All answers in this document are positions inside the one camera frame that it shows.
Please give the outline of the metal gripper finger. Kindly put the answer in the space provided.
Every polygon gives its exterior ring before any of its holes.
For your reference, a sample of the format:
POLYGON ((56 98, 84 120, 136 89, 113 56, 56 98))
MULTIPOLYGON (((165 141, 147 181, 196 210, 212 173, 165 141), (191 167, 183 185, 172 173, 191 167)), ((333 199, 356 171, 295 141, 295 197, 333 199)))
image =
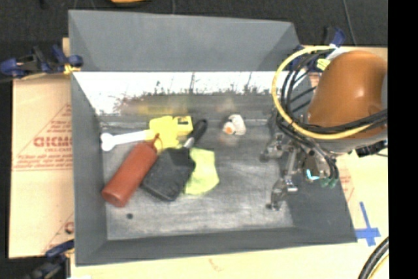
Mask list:
POLYGON ((271 159, 282 158, 285 153, 290 152, 290 147, 292 147, 290 137, 283 133, 276 133, 262 149, 259 155, 259 161, 267 162, 271 159))
POLYGON ((290 178, 279 178, 272 187, 270 202, 266 204, 269 210, 280 210, 289 195, 295 195, 298 187, 290 178))

